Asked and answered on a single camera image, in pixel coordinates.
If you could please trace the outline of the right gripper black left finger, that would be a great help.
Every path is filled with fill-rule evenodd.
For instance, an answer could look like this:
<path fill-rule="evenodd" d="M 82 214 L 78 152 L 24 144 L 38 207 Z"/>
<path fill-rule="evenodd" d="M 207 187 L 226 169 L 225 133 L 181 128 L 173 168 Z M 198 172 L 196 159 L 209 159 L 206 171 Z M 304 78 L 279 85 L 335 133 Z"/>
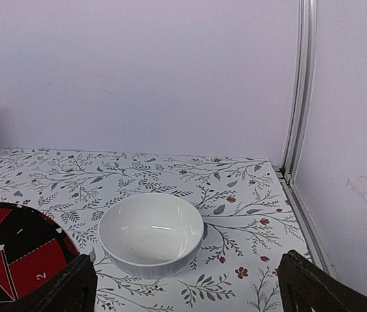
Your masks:
<path fill-rule="evenodd" d="M 97 282 L 90 256 L 81 254 L 37 290 L 1 306 L 0 312 L 93 312 Z"/>

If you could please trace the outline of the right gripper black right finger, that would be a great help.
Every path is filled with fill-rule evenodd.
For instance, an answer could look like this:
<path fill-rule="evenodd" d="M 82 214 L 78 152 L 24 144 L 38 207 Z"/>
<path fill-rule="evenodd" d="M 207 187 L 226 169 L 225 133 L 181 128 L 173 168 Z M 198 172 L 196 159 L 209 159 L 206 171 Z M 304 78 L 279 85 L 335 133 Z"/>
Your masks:
<path fill-rule="evenodd" d="M 278 280 L 285 311 L 367 311 L 367 296 L 336 281 L 295 250 L 282 256 Z"/>

